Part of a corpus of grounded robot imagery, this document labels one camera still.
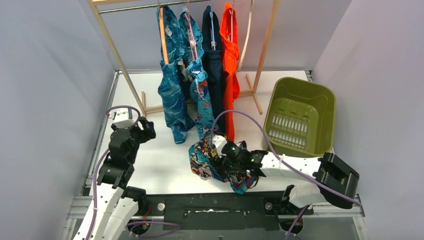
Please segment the light wooden hanger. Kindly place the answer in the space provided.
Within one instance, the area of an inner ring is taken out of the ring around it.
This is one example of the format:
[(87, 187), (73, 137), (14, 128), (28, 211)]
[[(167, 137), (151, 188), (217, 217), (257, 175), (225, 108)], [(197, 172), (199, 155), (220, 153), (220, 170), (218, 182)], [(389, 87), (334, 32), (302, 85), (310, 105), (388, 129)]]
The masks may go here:
[(250, 38), (250, 32), (251, 32), (252, 15), (253, 15), (254, 4), (255, 4), (255, 0), (251, 0), (250, 1), (250, 6), (249, 6), (249, 13), (248, 13), (246, 36), (245, 36), (245, 41), (244, 41), (243, 49), (241, 51), (240, 59), (239, 59), (239, 62), (238, 62), (237, 72), (240, 72), (241, 71), (242, 66), (243, 66), (243, 63), (244, 63), (244, 60), (245, 60), (245, 56), (246, 56), (246, 52), (247, 52), (247, 46), (248, 46), (248, 42), (249, 42), (249, 38)]

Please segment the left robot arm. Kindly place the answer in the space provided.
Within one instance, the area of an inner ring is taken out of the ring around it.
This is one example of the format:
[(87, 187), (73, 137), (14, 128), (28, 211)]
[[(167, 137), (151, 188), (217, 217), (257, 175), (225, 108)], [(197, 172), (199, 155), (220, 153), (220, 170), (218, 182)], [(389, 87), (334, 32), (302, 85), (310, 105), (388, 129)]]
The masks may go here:
[(93, 177), (93, 198), (76, 240), (117, 240), (135, 214), (148, 207), (146, 191), (129, 186), (140, 145), (156, 138), (154, 123), (141, 116), (115, 117), (101, 166)]

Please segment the comic print shorts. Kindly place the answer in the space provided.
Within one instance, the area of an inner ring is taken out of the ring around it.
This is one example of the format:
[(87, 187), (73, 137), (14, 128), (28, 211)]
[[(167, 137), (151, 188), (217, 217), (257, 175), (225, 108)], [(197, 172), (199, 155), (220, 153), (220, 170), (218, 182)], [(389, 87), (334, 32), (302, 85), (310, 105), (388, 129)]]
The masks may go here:
[(213, 178), (223, 183), (228, 182), (232, 190), (242, 195), (248, 189), (254, 188), (259, 181), (258, 176), (246, 176), (241, 173), (225, 173), (218, 169), (222, 161), (217, 149), (209, 143), (211, 132), (208, 130), (205, 136), (193, 144), (188, 150), (191, 171), (201, 178)]

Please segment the pink wire hanger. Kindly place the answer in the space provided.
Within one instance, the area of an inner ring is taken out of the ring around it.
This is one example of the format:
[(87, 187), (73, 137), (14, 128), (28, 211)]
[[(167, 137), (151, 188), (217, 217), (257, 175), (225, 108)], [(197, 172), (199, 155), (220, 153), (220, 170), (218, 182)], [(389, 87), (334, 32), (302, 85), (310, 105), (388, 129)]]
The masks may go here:
[(228, 39), (232, 43), (234, 42), (234, 6), (235, 6), (235, 0), (232, 0), (231, 9), (229, 10), (229, 13), (230, 13), (230, 33), (228, 35)]

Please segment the orange shorts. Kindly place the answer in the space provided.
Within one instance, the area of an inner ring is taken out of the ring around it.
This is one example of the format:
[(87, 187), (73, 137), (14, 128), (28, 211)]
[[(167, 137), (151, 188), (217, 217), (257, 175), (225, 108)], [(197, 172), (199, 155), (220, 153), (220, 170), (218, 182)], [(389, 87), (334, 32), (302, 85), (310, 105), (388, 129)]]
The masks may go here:
[(225, 90), (223, 95), (223, 106), (224, 110), (226, 111), (234, 109), (234, 101), (240, 96), (241, 92), (239, 80), (236, 74), (238, 68), (238, 60), (240, 59), (240, 48), (238, 45), (238, 26), (235, 9), (233, 11), (234, 42), (231, 42), (228, 39), (228, 36), (230, 34), (229, 10), (231, 9), (231, 7), (232, 5), (230, 2), (227, 2), (225, 4), (219, 29), (222, 42), (221, 60), (225, 72)]

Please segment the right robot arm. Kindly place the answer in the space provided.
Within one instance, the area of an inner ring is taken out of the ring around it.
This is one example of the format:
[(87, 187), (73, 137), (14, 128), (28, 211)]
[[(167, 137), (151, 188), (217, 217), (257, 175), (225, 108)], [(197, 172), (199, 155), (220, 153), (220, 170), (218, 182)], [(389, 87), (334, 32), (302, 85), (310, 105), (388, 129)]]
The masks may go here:
[(282, 177), (303, 181), (284, 190), (281, 207), (289, 214), (324, 202), (341, 209), (359, 205), (355, 195), (360, 175), (334, 153), (319, 157), (278, 155), (247, 150), (243, 142), (236, 144), (221, 136), (213, 138), (212, 146), (217, 153), (211, 162), (213, 169), (237, 194), (247, 192), (259, 178)]

